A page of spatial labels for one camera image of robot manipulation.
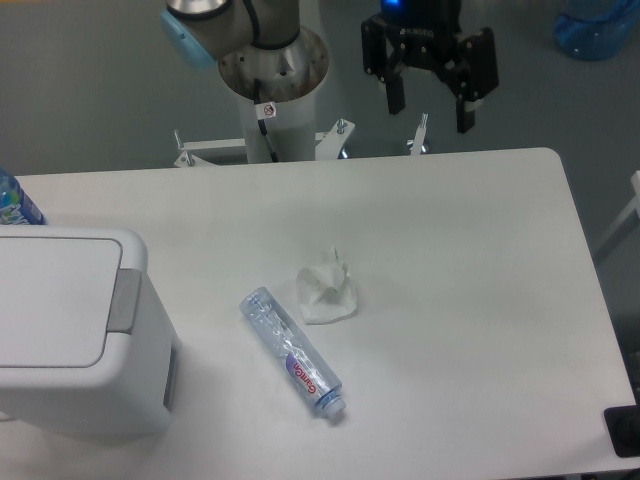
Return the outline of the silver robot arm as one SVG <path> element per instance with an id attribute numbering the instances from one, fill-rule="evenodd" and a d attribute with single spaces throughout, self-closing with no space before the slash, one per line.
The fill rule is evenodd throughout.
<path id="1" fill-rule="evenodd" d="M 499 85 L 493 31 L 464 37 L 458 1 L 383 1 L 361 24 L 363 69 L 384 84 L 388 111 L 405 107 L 401 73 L 429 71 L 456 98 L 457 130 L 475 124 L 474 105 Z M 302 37 L 296 1 L 169 1 L 163 28 L 196 60 L 220 61 L 244 47 L 284 52 Z"/>

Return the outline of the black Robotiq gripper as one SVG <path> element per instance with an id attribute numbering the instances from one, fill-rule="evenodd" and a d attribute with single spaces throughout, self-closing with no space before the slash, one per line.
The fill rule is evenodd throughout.
<path id="1" fill-rule="evenodd" d="M 459 1 L 382 1 L 361 24 L 363 70 L 384 85 L 388 111 L 406 106 L 401 66 L 441 72 L 456 100 L 456 129 L 475 125 L 475 109 L 499 85 L 494 31 L 461 38 Z"/>

